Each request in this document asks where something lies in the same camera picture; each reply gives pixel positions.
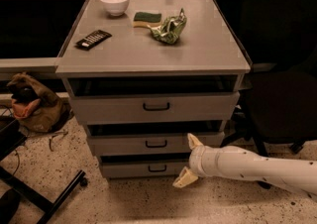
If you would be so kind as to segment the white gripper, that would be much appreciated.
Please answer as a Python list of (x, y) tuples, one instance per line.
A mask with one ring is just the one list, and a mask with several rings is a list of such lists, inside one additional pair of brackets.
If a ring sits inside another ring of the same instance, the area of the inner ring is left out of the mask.
[(184, 188), (195, 182), (198, 177), (211, 177), (219, 174), (218, 170), (218, 148), (204, 146), (199, 139), (191, 134), (187, 134), (188, 145), (192, 150), (189, 157), (189, 168), (184, 167), (179, 176), (173, 182), (176, 188)]

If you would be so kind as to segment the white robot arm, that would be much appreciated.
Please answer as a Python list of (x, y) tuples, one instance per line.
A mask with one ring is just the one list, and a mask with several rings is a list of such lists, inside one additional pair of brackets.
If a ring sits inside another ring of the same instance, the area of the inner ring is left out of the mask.
[(236, 146), (213, 148), (188, 133), (189, 166), (173, 182), (184, 188), (199, 177), (262, 181), (317, 201), (317, 162), (263, 157)]

